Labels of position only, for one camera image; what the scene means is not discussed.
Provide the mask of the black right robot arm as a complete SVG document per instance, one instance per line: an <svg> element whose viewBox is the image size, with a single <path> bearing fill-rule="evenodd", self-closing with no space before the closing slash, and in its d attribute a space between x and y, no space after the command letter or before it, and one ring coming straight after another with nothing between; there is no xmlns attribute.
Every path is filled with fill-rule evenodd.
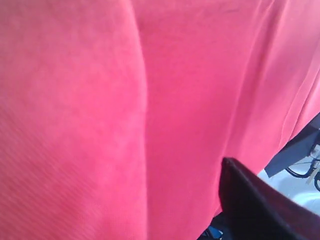
<svg viewBox="0 0 320 240"><path fill-rule="evenodd" d="M305 173L298 173L290 167L304 158L310 159ZM320 119L315 117L278 152L264 168L268 177L285 170L297 179L308 179L320 189Z"/></svg>

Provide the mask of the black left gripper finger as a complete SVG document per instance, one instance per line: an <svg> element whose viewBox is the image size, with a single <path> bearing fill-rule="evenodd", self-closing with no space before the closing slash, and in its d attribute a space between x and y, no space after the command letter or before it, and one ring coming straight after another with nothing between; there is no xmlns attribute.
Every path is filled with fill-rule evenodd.
<svg viewBox="0 0 320 240"><path fill-rule="evenodd" d="M234 240L318 240L320 217L234 158L221 162L219 199Z"/></svg>

